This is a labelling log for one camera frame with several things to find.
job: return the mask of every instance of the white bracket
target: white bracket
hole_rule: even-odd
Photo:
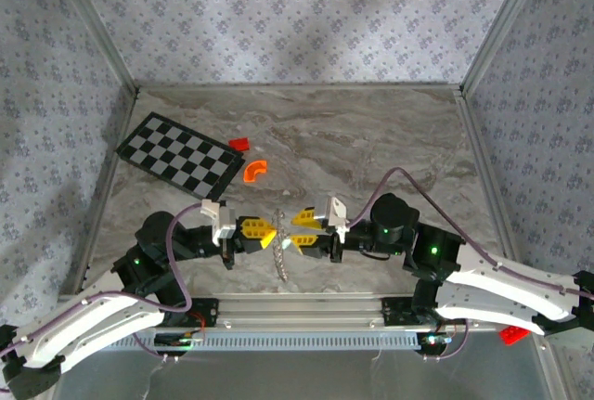
[[[108,316],[78,339],[70,342],[62,351],[62,373],[67,372],[83,359],[104,347],[127,337],[131,333],[151,328],[162,323],[164,313],[154,305],[136,303]]]
[[[488,291],[445,282],[437,290],[435,312],[447,319],[468,318],[528,329],[544,335],[532,322],[536,311]]]
[[[346,226],[346,205],[344,203],[338,198],[329,197],[326,199],[323,209],[319,209],[319,207],[315,208],[314,217],[316,219],[323,218],[328,220],[328,226],[336,229],[341,243],[344,243],[344,235],[349,231],[349,227]]]
[[[213,244],[221,245],[219,239],[228,239],[233,236],[236,228],[235,211],[222,207],[220,203],[203,199],[200,213],[207,215],[213,221]]]
[[[460,270],[447,277],[447,281],[495,293],[530,307],[553,321],[573,317],[572,309],[578,306],[579,296],[520,280],[499,268],[504,265],[521,275],[577,290],[579,287],[575,285],[573,277],[536,270],[494,254],[491,257],[497,261],[497,265],[489,264],[470,245],[460,246],[457,259]]]
[[[17,336],[13,342],[24,341],[25,343],[17,349],[17,355],[25,356],[27,359],[25,366],[27,368],[42,368],[52,361],[73,338],[79,337],[82,333],[95,327],[106,317],[112,316],[116,312],[137,303],[136,300],[121,295],[105,295],[93,303],[89,303],[86,300],[88,297],[102,291],[121,290],[122,288],[123,284],[118,275],[106,272],[90,287],[53,312],[38,321],[33,321],[22,328],[18,328]],[[78,303],[82,304],[84,308],[63,319],[55,327],[47,330],[34,341],[27,340],[26,337],[39,327],[54,320],[57,316]]]

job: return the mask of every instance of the blue floral wallpaper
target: blue floral wallpaper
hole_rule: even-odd
[[[56,304],[126,102],[70,0],[0,0],[0,323]]]
[[[594,271],[594,0],[528,0],[471,97],[525,261]],[[594,398],[594,353],[568,353]]]
[[[140,84],[459,83],[503,0],[93,0]]]

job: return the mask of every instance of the red lego brick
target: red lego brick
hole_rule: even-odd
[[[248,137],[234,138],[233,140],[229,140],[229,146],[235,151],[247,151],[250,149],[250,142],[248,141]]]
[[[527,337],[529,333],[530,330],[509,326],[499,332],[499,337],[501,337],[501,340],[503,340],[506,346],[511,346],[522,338]]]

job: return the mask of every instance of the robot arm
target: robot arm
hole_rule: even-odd
[[[557,275],[491,253],[483,257],[461,236],[419,222],[419,211],[391,193],[374,202],[369,220],[354,226],[345,222],[346,210],[336,198],[309,211],[293,223],[304,226],[303,219],[310,219],[305,226],[328,234],[293,237],[302,254],[339,263],[344,251],[385,258],[404,253],[403,268],[420,279],[412,300],[420,316],[512,325],[565,345],[576,334],[580,343],[582,337],[594,341],[592,299],[584,296],[594,290],[588,272]]]
[[[235,253],[257,252],[276,234],[264,219],[235,219],[224,204],[204,200],[202,212],[213,219],[212,226],[175,227],[176,261],[219,255],[231,269]],[[21,328],[0,327],[5,381],[18,400],[49,389],[60,374],[131,333],[158,325],[197,326],[186,313],[163,312],[143,301],[152,298],[170,306],[185,302],[165,250],[165,235],[173,219],[166,212],[149,216],[136,232],[137,244],[109,272],[49,315]]]

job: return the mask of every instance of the orange curved piece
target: orange curved piece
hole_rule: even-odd
[[[253,161],[246,166],[245,171],[243,172],[243,181],[246,183],[253,183],[256,181],[257,174],[266,174],[266,171],[268,171],[267,161]]]

